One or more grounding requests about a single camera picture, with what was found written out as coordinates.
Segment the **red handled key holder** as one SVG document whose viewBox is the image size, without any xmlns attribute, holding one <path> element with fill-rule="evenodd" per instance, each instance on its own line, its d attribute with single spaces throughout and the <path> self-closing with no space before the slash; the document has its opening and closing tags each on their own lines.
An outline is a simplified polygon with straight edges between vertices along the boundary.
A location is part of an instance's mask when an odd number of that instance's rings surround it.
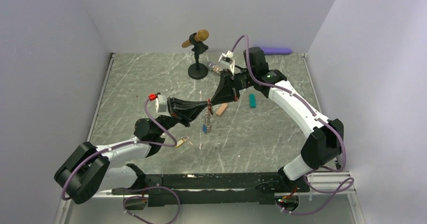
<svg viewBox="0 0 427 224">
<path fill-rule="evenodd" d="M 208 99 L 207 101 L 207 109 L 204 111 L 204 120 L 203 120 L 203 125 L 206 125 L 207 127 L 207 132 L 204 134 L 209 134 L 211 133 L 211 117 L 213 115 L 213 110 L 212 110 L 212 104 L 210 99 Z"/>
</svg>

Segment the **yellow key tag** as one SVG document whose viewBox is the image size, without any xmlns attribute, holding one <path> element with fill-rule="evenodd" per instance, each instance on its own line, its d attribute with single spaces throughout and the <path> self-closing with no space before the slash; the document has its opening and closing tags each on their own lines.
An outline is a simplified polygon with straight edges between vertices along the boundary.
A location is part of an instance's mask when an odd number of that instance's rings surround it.
<svg viewBox="0 0 427 224">
<path fill-rule="evenodd" d="M 181 145 L 183 145 L 186 142 L 186 140 L 184 138 L 180 139 L 177 141 L 177 144 L 175 147 L 180 147 Z"/>
</svg>

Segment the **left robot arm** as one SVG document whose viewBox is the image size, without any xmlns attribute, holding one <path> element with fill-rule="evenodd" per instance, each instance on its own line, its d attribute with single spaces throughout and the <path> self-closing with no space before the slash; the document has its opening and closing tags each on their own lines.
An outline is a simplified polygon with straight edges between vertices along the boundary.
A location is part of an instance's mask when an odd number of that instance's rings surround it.
<svg viewBox="0 0 427 224">
<path fill-rule="evenodd" d="M 133 194 L 145 186 L 145 173 L 131 160 L 148 158 L 161 148 L 178 146 L 170 129 L 189 127 L 211 100 L 185 101 L 162 94 L 150 94 L 144 102 L 145 118 L 134 124 L 133 137 L 107 145 L 81 143 L 54 174 L 62 188 L 62 200 L 82 204 L 99 191 L 124 188 Z"/>
</svg>

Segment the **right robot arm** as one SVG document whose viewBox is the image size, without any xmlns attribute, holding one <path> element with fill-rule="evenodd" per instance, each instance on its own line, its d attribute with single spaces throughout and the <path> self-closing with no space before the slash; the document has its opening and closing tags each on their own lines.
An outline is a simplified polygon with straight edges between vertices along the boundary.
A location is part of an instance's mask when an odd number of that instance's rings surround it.
<svg viewBox="0 0 427 224">
<path fill-rule="evenodd" d="M 226 65 L 221 70 L 220 83 L 211 98 L 212 105 L 230 103 L 240 98 L 240 91 L 253 87 L 281 107 L 298 125 L 306 137 L 300 154 L 278 171 L 278 186 L 291 191 L 297 180 L 339 155 L 343 155 L 343 124 L 330 120 L 310 105 L 278 69 L 269 69 L 264 51 L 251 47 L 244 51 L 246 68 L 235 73 L 234 54 L 223 53 L 219 62 Z"/>
</svg>

